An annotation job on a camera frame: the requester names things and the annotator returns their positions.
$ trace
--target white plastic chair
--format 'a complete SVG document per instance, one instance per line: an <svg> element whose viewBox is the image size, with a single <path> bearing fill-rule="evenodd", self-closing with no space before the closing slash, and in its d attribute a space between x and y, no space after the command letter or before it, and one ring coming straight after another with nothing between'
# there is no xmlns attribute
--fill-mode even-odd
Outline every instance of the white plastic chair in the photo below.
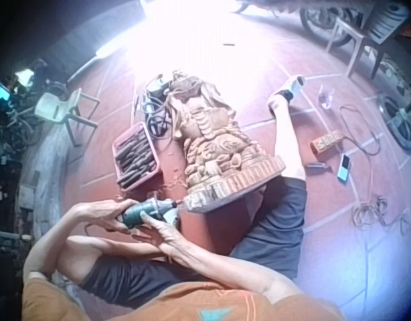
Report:
<svg viewBox="0 0 411 321"><path fill-rule="evenodd" d="M337 18L331 39L326 47L326 52L329 52L331 49L338 29L342 28L343 31L350 34L355 40L354 52L345 75L348 78L351 77L365 46L370 46L377 50L377 57L371 74L371 79L374 79L384 53L391 51L390 40L397 34L409 16L409 9L402 3L396 1L379 1L375 4L362 30Z"/></svg>
<svg viewBox="0 0 411 321"><path fill-rule="evenodd" d="M77 90L72 92L72 94L66 102L63 102L60 99L58 99L57 96L49 92L46 92L39 99L34 110L34 114L39 118L49 120L50 122L55 122L56 124L66 124L70 140L72 141L73 146L75 147L79 147L82 144L76 144L72 128L70 127L69 119L75 120L76 122L80 122L93 128L97 128L98 126L97 123L87 118L81 117L78 107L79 99L81 97L96 102L94 109L100 103L99 99L82 93L82 89L78 88Z"/></svg>

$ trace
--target person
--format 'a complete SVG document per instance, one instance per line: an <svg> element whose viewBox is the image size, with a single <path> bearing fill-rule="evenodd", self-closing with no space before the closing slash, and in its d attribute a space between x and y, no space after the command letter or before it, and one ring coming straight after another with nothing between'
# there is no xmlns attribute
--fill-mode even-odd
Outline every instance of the person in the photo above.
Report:
<svg viewBox="0 0 411 321"><path fill-rule="evenodd" d="M108 303L134 309L115 320L343 320L329 302L308 297L297 276L307 191L289 102L305 83L293 76L268 100L275 151L286 169L268 182L249 232L226 257L186 240L174 226L142 215L138 243L69 236L80 222L130 233L115 217L135 204L73 206L32 248L23 278L24 320L87 320L47 281L57 269ZM150 260L167 255L175 263Z"/></svg>

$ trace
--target mobile phone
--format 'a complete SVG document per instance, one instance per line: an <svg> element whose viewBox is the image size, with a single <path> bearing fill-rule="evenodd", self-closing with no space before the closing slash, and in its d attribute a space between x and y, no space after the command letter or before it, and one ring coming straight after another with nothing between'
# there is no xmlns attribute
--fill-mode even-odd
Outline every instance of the mobile phone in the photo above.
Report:
<svg viewBox="0 0 411 321"><path fill-rule="evenodd" d="M339 164L338 170L338 179L342 180L343 182L347 181L348 178L348 170L350 167L350 158L346 154L341 155L341 163Z"/></svg>

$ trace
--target shorts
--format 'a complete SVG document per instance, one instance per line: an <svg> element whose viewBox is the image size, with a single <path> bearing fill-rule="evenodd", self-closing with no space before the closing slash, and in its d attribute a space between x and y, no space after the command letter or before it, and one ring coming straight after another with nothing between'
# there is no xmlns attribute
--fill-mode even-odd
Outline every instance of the shorts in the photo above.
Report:
<svg viewBox="0 0 411 321"><path fill-rule="evenodd" d="M229 256L295 278L306 202L304 181L282 176L269 181L249 232ZM137 309L170 286L197 281L209 279L177 264L102 255L80 287L110 304Z"/></svg>

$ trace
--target orange shirt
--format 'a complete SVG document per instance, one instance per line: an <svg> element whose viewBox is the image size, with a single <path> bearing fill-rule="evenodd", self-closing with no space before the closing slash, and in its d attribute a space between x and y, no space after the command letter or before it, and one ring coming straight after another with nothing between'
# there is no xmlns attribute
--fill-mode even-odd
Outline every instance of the orange shirt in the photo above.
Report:
<svg viewBox="0 0 411 321"><path fill-rule="evenodd" d="M24 286L24 321L89 320L87 315L55 285L34 278ZM259 294L244 290L227 290L213 282L187 282L163 291L139 309L113 318L129 320L344 320L329 302L305 295L285 298L276 304Z"/></svg>

